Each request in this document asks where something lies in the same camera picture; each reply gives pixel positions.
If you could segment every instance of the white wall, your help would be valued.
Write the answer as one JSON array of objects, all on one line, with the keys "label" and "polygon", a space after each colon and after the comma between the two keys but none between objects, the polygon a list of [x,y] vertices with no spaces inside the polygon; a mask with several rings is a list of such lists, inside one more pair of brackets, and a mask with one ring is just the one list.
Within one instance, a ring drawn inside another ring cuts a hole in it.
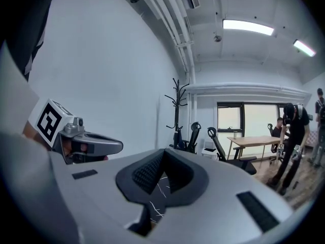
[{"label": "white wall", "polygon": [[212,62],[196,66],[197,83],[256,82],[301,89],[299,73],[280,64],[245,62]]},{"label": "white wall", "polygon": [[315,121],[315,102],[318,100],[317,89],[319,87],[325,91],[325,72],[303,85],[303,90],[312,93],[311,99],[306,105],[307,112],[314,117],[314,120],[309,124],[310,130],[312,131],[317,130],[317,122]]},{"label": "white wall", "polygon": [[121,140],[111,158],[167,147],[178,73],[162,43],[125,0],[53,0],[29,82],[84,118],[88,131]]}]

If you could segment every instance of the black office chair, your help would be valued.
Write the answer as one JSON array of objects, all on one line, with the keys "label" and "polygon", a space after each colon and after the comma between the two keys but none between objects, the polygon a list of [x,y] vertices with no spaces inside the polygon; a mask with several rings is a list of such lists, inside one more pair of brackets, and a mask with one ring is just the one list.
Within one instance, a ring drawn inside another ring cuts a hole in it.
[{"label": "black office chair", "polygon": [[195,123],[192,124],[191,129],[192,129],[191,139],[189,141],[182,140],[182,143],[184,144],[185,148],[181,148],[179,146],[180,143],[178,143],[177,149],[182,150],[182,151],[186,151],[186,152],[189,152],[189,153],[192,153],[192,154],[196,154],[196,152],[195,152],[195,147],[197,146],[196,141],[197,141],[198,136],[199,136],[201,125],[199,124],[199,122],[195,122]]},{"label": "black office chair", "polygon": [[[272,126],[272,124],[268,124],[268,129],[270,131],[271,136],[273,136],[273,126]],[[278,144],[271,145],[271,152],[272,153],[275,154],[277,149],[278,149]],[[272,164],[272,162],[276,160],[276,156],[275,157],[269,157],[269,160],[270,160],[270,164]],[[279,157],[279,161],[283,162],[283,157]]]},{"label": "black office chair", "polygon": [[247,173],[249,173],[250,175],[256,174],[256,169],[251,163],[251,161],[256,160],[256,157],[245,157],[245,158],[237,159],[239,151],[244,149],[244,147],[234,147],[234,150],[236,150],[234,159],[227,160],[225,158],[224,150],[217,138],[217,130],[215,128],[208,128],[208,135],[211,137],[211,139],[213,140],[213,142],[218,150],[217,156],[220,161],[237,166],[238,168],[241,168],[244,171],[246,171]]}]

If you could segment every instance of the black rubber pad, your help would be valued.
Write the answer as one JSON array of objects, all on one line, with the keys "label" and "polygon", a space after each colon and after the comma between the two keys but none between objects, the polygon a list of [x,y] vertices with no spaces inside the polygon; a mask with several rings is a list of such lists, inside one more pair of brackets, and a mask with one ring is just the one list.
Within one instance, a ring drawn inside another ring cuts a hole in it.
[{"label": "black rubber pad", "polygon": [[279,224],[277,219],[274,218],[274,216],[251,192],[237,194],[237,197],[255,220],[262,232],[267,232]]},{"label": "black rubber pad", "polygon": [[88,177],[88,176],[92,176],[92,175],[95,175],[95,174],[97,174],[97,171],[88,170],[88,171],[84,171],[84,172],[80,172],[80,173],[73,173],[72,177],[75,180],[78,180],[78,179],[85,178],[85,177]]}]

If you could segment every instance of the ceiling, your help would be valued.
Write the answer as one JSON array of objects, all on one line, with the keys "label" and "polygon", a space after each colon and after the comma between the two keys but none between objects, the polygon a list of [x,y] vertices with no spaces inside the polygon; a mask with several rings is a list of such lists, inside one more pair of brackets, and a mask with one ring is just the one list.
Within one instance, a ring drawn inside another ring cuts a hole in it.
[{"label": "ceiling", "polygon": [[[277,62],[302,74],[303,82],[325,70],[324,37],[301,0],[200,0],[188,9],[196,61]],[[244,20],[275,29],[272,36],[242,30],[223,30],[223,19]],[[215,43],[215,35],[222,41]],[[294,48],[301,40],[317,54],[308,57]]]}]

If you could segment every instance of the ceiling light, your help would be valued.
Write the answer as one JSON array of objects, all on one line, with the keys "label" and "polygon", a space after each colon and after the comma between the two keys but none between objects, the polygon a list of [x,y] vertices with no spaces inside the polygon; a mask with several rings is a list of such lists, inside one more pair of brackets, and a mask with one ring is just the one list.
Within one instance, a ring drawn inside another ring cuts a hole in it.
[{"label": "ceiling light", "polygon": [[253,22],[244,22],[236,20],[223,20],[224,29],[237,29],[257,32],[265,35],[272,35],[274,29]]},{"label": "ceiling light", "polygon": [[312,49],[310,49],[307,45],[303,44],[302,42],[296,40],[294,42],[294,46],[309,55],[310,57],[313,57],[316,52],[314,52]]}]

